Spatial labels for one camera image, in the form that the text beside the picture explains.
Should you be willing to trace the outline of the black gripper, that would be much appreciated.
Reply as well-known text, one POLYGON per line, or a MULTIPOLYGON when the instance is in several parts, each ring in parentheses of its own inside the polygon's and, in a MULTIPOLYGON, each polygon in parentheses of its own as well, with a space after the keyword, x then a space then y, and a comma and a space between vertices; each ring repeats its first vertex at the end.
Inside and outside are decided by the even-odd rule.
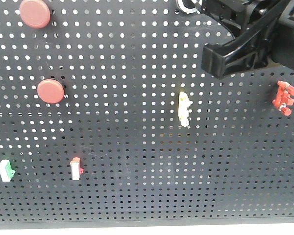
POLYGON ((233 36, 203 47, 201 67, 215 78, 277 64, 294 70, 294 0, 204 0, 201 12, 233 36))

